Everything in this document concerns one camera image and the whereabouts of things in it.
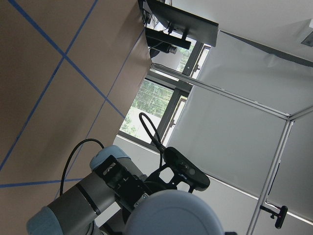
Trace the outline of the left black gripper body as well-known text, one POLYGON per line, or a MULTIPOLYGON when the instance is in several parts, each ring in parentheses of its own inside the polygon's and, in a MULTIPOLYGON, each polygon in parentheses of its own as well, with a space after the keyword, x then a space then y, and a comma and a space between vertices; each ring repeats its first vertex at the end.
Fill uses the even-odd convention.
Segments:
POLYGON ((110 154, 94 157, 95 204, 106 209, 117 202, 122 215, 130 215, 135 207, 157 191, 157 184, 148 177, 128 157, 110 154))

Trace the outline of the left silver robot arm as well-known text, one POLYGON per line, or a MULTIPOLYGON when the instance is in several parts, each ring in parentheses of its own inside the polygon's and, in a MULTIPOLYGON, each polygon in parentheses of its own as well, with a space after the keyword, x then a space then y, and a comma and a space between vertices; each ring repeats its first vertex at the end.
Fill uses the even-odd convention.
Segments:
POLYGON ((209 178, 173 147, 161 147, 171 169, 143 174, 118 146, 103 148, 90 162, 91 173, 29 219, 30 235, 101 235, 95 219, 118 203, 121 235, 223 235, 214 211, 192 191, 209 187, 209 178))

